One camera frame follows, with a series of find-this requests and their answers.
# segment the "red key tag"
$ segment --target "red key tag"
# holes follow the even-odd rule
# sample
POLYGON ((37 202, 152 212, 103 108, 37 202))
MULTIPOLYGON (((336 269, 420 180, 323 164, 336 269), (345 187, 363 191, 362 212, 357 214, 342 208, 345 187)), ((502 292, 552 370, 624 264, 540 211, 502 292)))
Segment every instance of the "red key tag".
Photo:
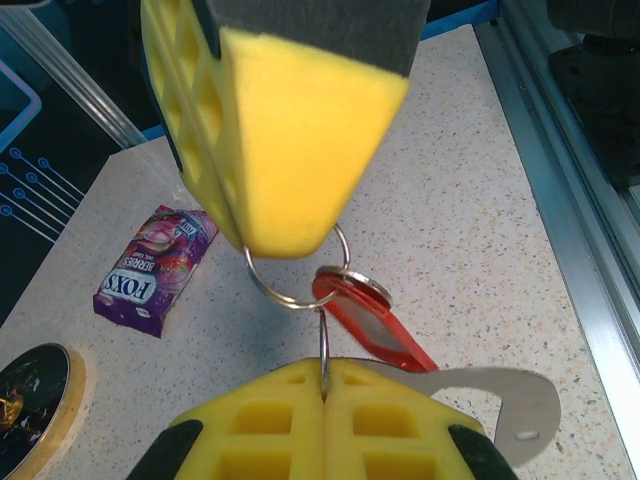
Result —
POLYGON ((375 357, 408 372, 438 370, 391 313, 391 295, 377 282, 341 267, 321 267, 312 291, 317 299, 335 292, 325 308, 375 357))

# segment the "yellow sponge gripper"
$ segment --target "yellow sponge gripper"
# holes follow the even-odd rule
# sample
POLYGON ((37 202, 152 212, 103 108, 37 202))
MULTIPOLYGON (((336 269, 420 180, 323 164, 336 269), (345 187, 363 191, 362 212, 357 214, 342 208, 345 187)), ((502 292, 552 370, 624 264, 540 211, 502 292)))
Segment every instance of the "yellow sponge gripper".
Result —
POLYGON ((347 359, 276 370, 178 417, 203 429, 176 480, 472 480, 448 426, 474 419, 347 359))
POLYGON ((143 0, 151 85, 182 179, 238 249, 313 253, 408 88, 403 76, 268 34, 221 27, 210 51, 189 1, 143 0))

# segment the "fox's candy wrapper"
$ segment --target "fox's candy wrapper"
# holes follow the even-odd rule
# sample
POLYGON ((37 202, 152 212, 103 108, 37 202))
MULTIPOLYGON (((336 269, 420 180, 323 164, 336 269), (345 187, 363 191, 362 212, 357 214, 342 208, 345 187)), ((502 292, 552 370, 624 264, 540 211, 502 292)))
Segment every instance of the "fox's candy wrapper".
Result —
POLYGON ((203 211, 160 206, 93 296, 93 310, 160 338, 167 312, 218 233, 203 211))

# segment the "metal split ring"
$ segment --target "metal split ring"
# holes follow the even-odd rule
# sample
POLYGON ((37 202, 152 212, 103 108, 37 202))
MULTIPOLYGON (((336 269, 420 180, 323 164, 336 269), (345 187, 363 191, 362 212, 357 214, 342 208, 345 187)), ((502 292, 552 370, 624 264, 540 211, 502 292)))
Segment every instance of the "metal split ring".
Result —
POLYGON ((320 395, 326 400, 329 393, 329 330, 324 308, 317 308, 316 312, 320 314, 320 395))
MULTIPOLYGON (((336 235, 338 236, 338 239, 340 240, 340 244, 342 246, 342 268, 344 270, 348 270, 349 264, 351 263, 351 252, 349 251, 347 239, 344 236, 344 233, 342 232, 342 229, 339 225, 336 224, 333 227, 333 231, 336 232, 336 235)), ((247 247, 246 245, 244 246, 244 258, 247 261, 247 267, 249 269, 249 274, 251 275, 253 283, 255 283, 255 285, 264 295, 284 307, 291 308, 292 310, 315 310, 326 305, 327 302, 329 302, 329 300, 331 300, 336 294, 336 292, 331 292, 320 300, 316 300, 315 302, 300 302, 293 297, 283 295, 282 293, 274 290, 265 283, 260 274, 258 274, 255 264, 253 263, 253 257, 251 256, 251 252, 249 251, 249 247, 247 247)))

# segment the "white speckled surface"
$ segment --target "white speckled surface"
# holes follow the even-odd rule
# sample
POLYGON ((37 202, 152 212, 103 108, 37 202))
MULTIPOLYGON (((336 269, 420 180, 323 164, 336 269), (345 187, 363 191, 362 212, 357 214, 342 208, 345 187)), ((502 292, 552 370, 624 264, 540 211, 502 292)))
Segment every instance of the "white speckled surface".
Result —
MULTIPOLYGON (((179 413, 317 351, 316 318, 262 297, 220 236, 162 340, 96 316, 91 295, 161 203, 195 206, 164 139, 112 157, 0 329, 0 365, 51 341, 87 362, 82 413, 42 478, 124 478, 179 413)), ((520 367, 556 384, 561 431, 522 479, 632 478, 471 28, 420 45, 407 101, 341 226, 354 268, 388 287, 441 365, 520 367)), ((339 258, 332 238, 304 261, 258 265, 310 298, 317 266, 339 258)), ((330 327, 332 354, 362 354, 330 327)), ((495 422, 490 397, 439 398, 495 422)))

